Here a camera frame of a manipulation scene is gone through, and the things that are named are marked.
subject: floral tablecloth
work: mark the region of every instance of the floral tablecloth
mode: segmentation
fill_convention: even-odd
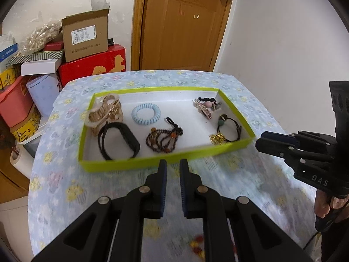
[[[283,133],[273,116],[233,76],[199,71],[131,71],[81,78],[68,83],[54,109],[35,156],[28,219],[34,255],[102,195],[116,198],[142,185],[156,168],[87,173],[77,162],[83,119],[93,93],[149,86],[220,88],[257,137]],[[221,195],[249,197],[299,245],[314,233],[315,190],[293,178],[283,160],[246,149],[189,162],[205,185]],[[200,261],[190,242],[202,234],[202,220],[183,217],[179,166],[169,166],[166,206],[161,220],[145,220],[142,261]]]

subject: white roll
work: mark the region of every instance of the white roll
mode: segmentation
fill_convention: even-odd
[[[17,145],[16,149],[20,154],[17,156],[16,153],[12,151],[10,162],[20,173],[30,179],[34,158],[27,152],[23,145]]]

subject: finger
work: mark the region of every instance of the finger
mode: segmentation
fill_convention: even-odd
[[[344,206],[344,204],[348,201],[348,199],[349,199],[348,197],[345,199],[338,199],[336,197],[332,197],[330,206],[332,209],[340,209],[341,207]]]
[[[330,196],[321,190],[316,190],[314,212],[317,216],[323,218],[329,213],[330,207],[328,204]]]
[[[338,215],[338,217],[336,218],[335,222],[340,222],[342,220],[345,220],[349,218],[349,207],[345,207],[341,213]]]

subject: metal screw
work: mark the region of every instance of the metal screw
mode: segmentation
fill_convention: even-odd
[[[208,188],[205,185],[201,185],[198,187],[198,191],[200,193],[206,193],[208,191]]]
[[[139,192],[141,193],[148,193],[150,190],[149,186],[146,185],[139,187]]]
[[[101,205],[105,205],[108,202],[109,202],[109,198],[106,196],[102,196],[98,198],[98,203]]]
[[[239,203],[246,205],[250,200],[246,196],[241,196],[238,198]]]

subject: pink bead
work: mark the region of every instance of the pink bead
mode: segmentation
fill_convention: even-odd
[[[205,102],[205,106],[206,106],[207,108],[211,108],[212,102],[210,102],[210,101]]]

